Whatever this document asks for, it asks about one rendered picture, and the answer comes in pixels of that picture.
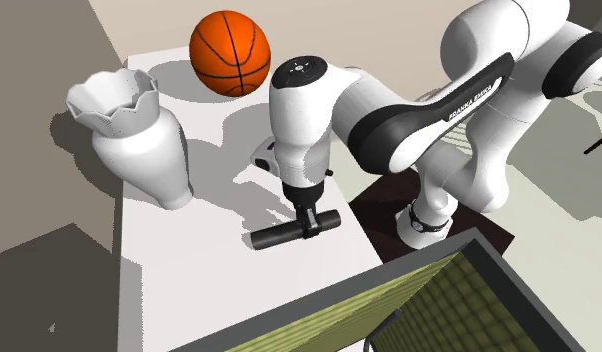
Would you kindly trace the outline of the white vase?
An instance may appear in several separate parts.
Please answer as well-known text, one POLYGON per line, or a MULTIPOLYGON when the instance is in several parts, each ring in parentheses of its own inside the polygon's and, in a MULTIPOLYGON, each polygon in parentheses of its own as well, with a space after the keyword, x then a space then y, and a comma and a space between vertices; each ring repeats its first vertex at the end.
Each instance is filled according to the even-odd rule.
POLYGON ((175 115, 160 105, 157 80, 142 70, 101 71, 73 85, 66 106, 92 131, 92 147, 111 173, 176 210, 193 197, 188 150, 175 115))

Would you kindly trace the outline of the white table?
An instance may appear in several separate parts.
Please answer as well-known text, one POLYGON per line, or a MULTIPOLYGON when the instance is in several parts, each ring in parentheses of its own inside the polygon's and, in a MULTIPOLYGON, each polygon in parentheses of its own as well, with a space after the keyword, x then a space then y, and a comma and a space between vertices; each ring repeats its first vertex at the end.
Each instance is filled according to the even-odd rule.
POLYGON ((181 124, 193 197, 165 210, 123 190, 118 352, 169 352, 365 272, 380 258, 332 179, 318 207, 342 223, 310 240, 252 249, 252 231, 294 218, 280 180, 250 162, 271 134, 268 90, 226 98, 196 77, 186 48, 131 56, 181 124))

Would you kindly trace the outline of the orange basketball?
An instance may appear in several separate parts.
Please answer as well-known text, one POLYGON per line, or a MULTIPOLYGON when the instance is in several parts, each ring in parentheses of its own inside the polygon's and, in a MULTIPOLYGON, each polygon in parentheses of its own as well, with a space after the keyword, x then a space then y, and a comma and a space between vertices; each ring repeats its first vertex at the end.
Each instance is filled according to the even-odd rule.
POLYGON ((222 96, 253 93, 270 70, 271 50, 266 35, 251 18, 236 11, 216 11, 201 19, 188 49, 198 79, 222 96))

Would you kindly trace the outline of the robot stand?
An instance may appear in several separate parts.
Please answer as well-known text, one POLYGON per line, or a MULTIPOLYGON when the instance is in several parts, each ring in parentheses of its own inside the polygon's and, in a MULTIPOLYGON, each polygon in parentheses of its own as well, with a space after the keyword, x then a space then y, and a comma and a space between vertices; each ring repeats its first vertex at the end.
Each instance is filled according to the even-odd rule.
MULTIPOLYGON (((418 196, 419 191, 417 172, 407 169, 399 174, 381 176, 349 203, 383 263, 414 252, 397 235, 396 215, 418 196)), ((452 219, 448 237, 476 228, 500 254, 515 238, 486 216, 462 204, 458 205, 452 219)))

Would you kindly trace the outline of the black cylinder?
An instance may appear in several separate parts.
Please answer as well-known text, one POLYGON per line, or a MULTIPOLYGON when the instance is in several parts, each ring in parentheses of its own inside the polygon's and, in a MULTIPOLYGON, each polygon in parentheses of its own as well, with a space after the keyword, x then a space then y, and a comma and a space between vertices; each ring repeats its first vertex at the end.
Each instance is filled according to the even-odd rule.
MULTIPOLYGON (((319 234, 341 225, 341 216, 337 210, 317 213, 317 218, 322 223, 322 231, 319 234)), ((297 239, 303 239, 301 237, 300 224, 296 219, 251 232, 249 238, 255 250, 262 250, 297 239)))

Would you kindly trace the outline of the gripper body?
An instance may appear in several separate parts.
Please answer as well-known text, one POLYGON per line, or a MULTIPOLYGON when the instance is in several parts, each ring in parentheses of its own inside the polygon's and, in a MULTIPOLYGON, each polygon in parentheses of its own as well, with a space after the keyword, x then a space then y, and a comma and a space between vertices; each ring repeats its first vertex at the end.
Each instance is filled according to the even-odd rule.
POLYGON ((323 195, 324 182, 305 188, 282 183, 282 189, 284 196, 293 204, 295 209, 310 209, 316 207, 316 203, 323 195))

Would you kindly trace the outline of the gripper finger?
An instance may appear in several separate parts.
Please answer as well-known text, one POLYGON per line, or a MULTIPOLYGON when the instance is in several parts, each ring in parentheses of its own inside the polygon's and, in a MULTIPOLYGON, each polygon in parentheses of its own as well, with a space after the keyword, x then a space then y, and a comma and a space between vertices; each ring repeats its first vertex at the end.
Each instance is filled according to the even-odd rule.
POLYGON ((317 218, 315 206, 295 206, 296 220, 301 227, 301 237, 309 239, 317 236, 322 231, 322 223, 317 218))

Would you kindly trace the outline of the grey frame with green panel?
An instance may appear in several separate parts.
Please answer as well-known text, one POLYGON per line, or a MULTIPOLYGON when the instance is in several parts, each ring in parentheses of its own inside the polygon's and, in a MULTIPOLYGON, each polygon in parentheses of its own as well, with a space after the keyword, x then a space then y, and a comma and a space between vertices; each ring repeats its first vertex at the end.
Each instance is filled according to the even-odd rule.
POLYGON ((172 352, 586 352, 475 228, 172 352))

